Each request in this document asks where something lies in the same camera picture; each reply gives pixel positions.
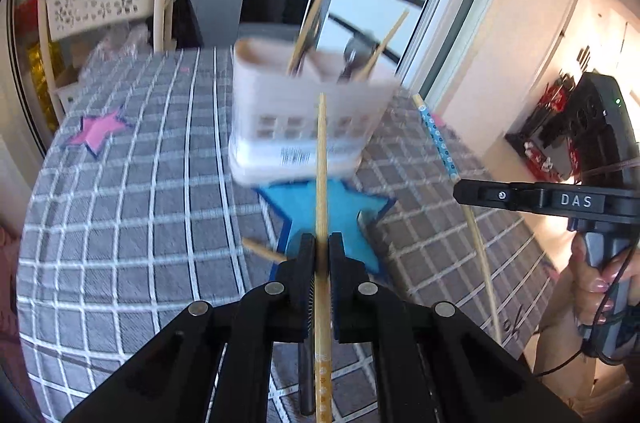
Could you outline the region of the person's right hand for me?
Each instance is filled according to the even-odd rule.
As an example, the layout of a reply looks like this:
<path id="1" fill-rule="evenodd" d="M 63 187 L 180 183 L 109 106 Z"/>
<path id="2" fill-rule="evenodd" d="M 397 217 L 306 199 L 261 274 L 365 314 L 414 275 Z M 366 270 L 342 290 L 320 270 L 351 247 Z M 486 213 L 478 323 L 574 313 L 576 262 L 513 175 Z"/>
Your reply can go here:
<path id="1" fill-rule="evenodd" d="M 578 328 L 593 323 L 615 279 L 626 281 L 628 301 L 634 305 L 639 303 L 639 255 L 634 254 L 630 261 L 625 261 L 627 255 L 623 252 L 605 269 L 595 269 L 587 264 L 584 238 L 574 235 L 570 261 L 541 318 L 534 372 L 559 367 L 559 371 L 543 377 L 542 383 L 573 405 L 589 396 L 596 374 L 596 362 L 592 358 L 575 355 L 582 345 Z"/>

